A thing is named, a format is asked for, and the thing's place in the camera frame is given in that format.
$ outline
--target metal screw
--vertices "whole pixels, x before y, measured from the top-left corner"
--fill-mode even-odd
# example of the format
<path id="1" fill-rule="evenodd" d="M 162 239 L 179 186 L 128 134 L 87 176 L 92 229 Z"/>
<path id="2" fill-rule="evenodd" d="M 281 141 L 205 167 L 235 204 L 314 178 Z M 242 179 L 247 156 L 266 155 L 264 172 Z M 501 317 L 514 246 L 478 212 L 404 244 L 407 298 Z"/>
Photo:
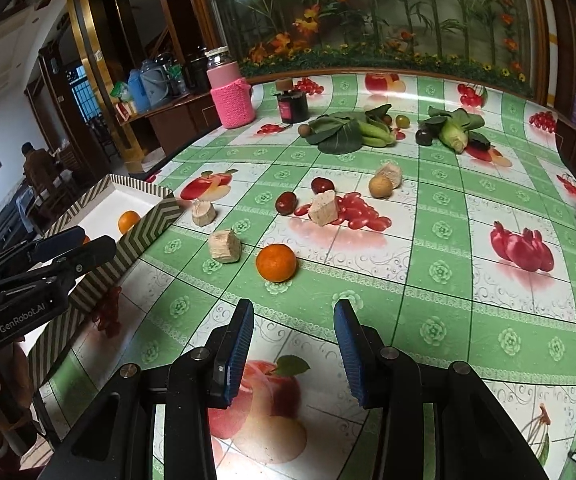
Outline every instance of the metal screw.
<path id="1" fill-rule="evenodd" d="M 399 350 L 392 346 L 385 346 L 381 350 L 379 350 L 381 357 L 387 360 L 396 359 L 399 357 Z"/>
<path id="2" fill-rule="evenodd" d="M 121 377 L 123 377 L 124 379 L 128 379 L 129 377 L 132 377 L 136 372 L 138 372 L 138 366 L 136 366 L 135 364 L 127 364 L 127 365 L 123 365 L 120 370 L 119 370 L 119 375 Z"/>
<path id="3" fill-rule="evenodd" d="M 463 361 L 455 362 L 452 367 L 459 375 L 468 375 L 470 373 L 470 365 Z"/>
<path id="4" fill-rule="evenodd" d="M 203 361 L 210 357 L 210 349 L 205 346 L 200 346 L 190 352 L 190 357 L 195 361 Z"/>

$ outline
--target orange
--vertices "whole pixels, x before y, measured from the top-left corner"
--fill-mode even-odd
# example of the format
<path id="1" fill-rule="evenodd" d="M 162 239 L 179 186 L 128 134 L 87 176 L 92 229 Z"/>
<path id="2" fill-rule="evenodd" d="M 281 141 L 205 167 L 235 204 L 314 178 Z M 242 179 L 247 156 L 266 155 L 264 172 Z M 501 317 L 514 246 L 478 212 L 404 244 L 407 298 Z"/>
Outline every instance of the orange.
<path id="1" fill-rule="evenodd" d="M 126 211 L 119 217 L 119 231 L 122 235 L 126 234 L 132 226 L 141 220 L 136 211 Z"/>
<path id="2" fill-rule="evenodd" d="M 297 257 L 287 245 L 271 244 L 261 249 L 255 265 L 263 279 L 280 283 L 289 280 L 297 270 Z"/>

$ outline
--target floral mural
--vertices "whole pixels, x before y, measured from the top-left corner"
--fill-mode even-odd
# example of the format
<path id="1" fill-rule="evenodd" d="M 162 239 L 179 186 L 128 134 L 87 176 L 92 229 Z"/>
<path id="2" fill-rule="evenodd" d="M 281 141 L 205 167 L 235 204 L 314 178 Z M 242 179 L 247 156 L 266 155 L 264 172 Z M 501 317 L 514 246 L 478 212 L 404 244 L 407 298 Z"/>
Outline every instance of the floral mural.
<path id="1" fill-rule="evenodd" d="M 438 72 L 530 95 L 527 0 L 212 0 L 246 76 Z"/>

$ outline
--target window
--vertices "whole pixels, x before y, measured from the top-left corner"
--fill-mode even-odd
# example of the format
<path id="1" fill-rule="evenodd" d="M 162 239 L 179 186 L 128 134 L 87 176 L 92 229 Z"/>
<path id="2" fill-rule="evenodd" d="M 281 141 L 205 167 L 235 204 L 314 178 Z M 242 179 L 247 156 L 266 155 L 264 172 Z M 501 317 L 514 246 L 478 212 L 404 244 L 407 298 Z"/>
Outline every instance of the window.
<path id="1" fill-rule="evenodd" d="M 94 92 L 92 92 L 92 87 L 87 80 L 83 65 L 68 70 L 66 75 L 68 77 L 68 82 L 70 83 L 70 89 L 74 95 L 74 100 L 79 106 L 79 111 L 81 111 L 84 121 L 87 122 L 91 118 L 99 115 L 101 109 L 96 102 Z"/>

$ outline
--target pink knitted bottle sleeve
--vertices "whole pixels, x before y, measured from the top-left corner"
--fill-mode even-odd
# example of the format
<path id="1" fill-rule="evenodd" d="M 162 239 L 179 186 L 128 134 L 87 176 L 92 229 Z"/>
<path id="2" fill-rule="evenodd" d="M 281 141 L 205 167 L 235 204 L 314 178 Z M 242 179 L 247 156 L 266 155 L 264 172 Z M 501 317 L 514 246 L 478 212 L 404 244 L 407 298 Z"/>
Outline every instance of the pink knitted bottle sleeve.
<path id="1" fill-rule="evenodd" d="M 250 85 L 239 78 L 220 88 L 210 90 L 221 124 L 225 128 L 238 128 L 255 119 L 250 100 Z"/>

